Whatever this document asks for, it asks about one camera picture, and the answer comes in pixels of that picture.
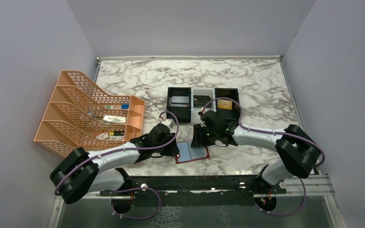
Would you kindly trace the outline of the red card holder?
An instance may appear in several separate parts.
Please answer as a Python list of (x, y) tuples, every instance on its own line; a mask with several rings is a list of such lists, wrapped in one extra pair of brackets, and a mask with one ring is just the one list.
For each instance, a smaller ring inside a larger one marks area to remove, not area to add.
[(192, 140), (178, 142), (179, 154), (175, 158), (176, 164), (198, 161), (210, 158), (207, 147), (191, 147)]

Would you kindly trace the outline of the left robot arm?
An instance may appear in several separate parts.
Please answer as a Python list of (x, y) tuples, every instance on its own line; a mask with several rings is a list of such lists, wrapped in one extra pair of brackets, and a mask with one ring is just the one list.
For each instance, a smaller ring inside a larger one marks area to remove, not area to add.
[(172, 157), (178, 154), (177, 134), (171, 132), (175, 125), (174, 120), (166, 119), (149, 133), (110, 149), (74, 149), (49, 176), (55, 195), (72, 204), (92, 191), (121, 189), (128, 176), (117, 170), (119, 166), (147, 160), (154, 153), (165, 152)]

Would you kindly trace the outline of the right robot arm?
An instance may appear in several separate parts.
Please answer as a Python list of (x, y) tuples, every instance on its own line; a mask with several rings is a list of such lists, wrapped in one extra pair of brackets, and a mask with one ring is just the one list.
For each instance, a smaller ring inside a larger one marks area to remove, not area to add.
[(215, 111), (199, 112), (201, 123), (194, 125), (193, 148), (215, 145), (249, 145), (277, 152), (280, 160), (266, 165), (254, 185), (267, 190), (284, 179), (308, 178), (323, 156), (321, 148), (297, 125), (284, 129), (251, 128), (241, 123), (226, 122)]

